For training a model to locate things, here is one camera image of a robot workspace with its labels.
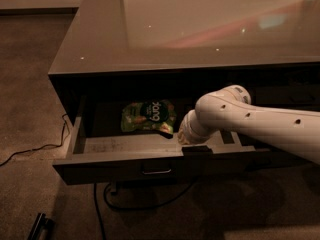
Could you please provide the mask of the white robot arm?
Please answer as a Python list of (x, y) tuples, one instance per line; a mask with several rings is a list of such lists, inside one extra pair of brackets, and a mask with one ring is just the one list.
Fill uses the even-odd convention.
[(178, 141), (202, 144), (218, 130), (237, 132), (320, 164), (320, 113), (253, 106), (242, 86), (200, 97), (184, 116)]

